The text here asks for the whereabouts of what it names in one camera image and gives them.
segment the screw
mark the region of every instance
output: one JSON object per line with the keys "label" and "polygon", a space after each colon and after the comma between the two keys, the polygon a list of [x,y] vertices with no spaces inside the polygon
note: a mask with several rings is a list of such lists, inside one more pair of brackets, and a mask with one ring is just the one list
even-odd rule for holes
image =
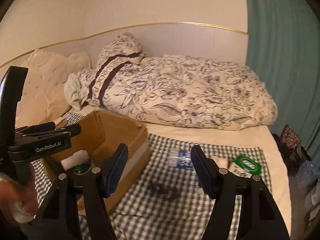
{"label": "screw", "polygon": [[226,175],[228,173],[228,170],[225,169],[225,168],[220,168],[219,169],[219,173],[222,174],[222,175]]}
{"label": "screw", "polygon": [[61,180],[63,180],[63,179],[65,179],[66,177],[67,177],[67,175],[66,175],[65,173],[61,173],[58,178],[61,179]]}
{"label": "screw", "polygon": [[252,178],[255,180],[255,181],[259,181],[261,179],[261,177],[259,175],[253,175]]}
{"label": "screw", "polygon": [[91,171],[92,173],[97,174],[101,171],[101,169],[99,167],[94,167]]}

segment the plastic bag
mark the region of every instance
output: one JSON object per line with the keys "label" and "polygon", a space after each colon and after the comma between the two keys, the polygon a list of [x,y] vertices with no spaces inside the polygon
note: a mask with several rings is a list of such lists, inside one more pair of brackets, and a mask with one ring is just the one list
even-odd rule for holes
{"label": "plastic bag", "polygon": [[298,187],[307,187],[319,178],[319,169],[316,165],[309,161],[305,161],[303,164],[301,164],[300,169],[296,175]]}
{"label": "plastic bag", "polygon": [[307,211],[311,211],[317,204],[320,202],[320,180],[318,179],[318,183],[316,186],[311,190],[305,199],[305,206]]}

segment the light green cloth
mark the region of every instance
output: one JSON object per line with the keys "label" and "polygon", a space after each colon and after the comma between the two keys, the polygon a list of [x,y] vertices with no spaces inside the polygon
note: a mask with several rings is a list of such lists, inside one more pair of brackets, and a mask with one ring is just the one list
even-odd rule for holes
{"label": "light green cloth", "polygon": [[320,165],[320,23],[305,0],[247,0],[246,64],[265,82],[278,106],[270,126],[286,124]]}
{"label": "light green cloth", "polygon": [[88,92],[82,87],[77,75],[69,75],[67,82],[64,84],[64,96],[74,109],[81,110],[81,106],[88,97]]}

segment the gingham cloth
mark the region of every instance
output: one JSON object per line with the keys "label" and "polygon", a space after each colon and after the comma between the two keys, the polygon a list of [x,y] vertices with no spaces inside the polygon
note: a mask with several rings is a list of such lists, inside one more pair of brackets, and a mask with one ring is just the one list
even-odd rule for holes
{"label": "gingham cloth", "polygon": [[[83,116],[68,113],[68,124]],[[130,187],[118,206],[109,213],[117,239],[201,239],[209,221],[214,201],[199,192],[198,178],[193,169],[172,168],[168,165],[171,149],[189,150],[196,143],[184,142],[148,134],[152,155],[139,179]],[[218,156],[233,161],[243,154],[262,165],[261,177],[271,192],[268,166],[260,148],[235,148],[199,144],[207,157]],[[51,182],[42,162],[33,163],[36,171],[36,190],[41,203]],[[176,188],[179,197],[172,200],[153,194],[150,184]],[[235,239],[239,225],[241,196],[236,196],[235,209],[228,239]],[[79,216],[84,240],[90,240],[86,219]]]}

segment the green package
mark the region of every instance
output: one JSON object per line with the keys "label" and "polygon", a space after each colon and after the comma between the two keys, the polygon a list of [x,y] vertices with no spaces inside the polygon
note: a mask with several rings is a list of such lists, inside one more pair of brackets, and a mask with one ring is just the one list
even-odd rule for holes
{"label": "green package", "polygon": [[229,167],[233,174],[250,178],[251,175],[260,175],[261,165],[245,155],[239,155]]}

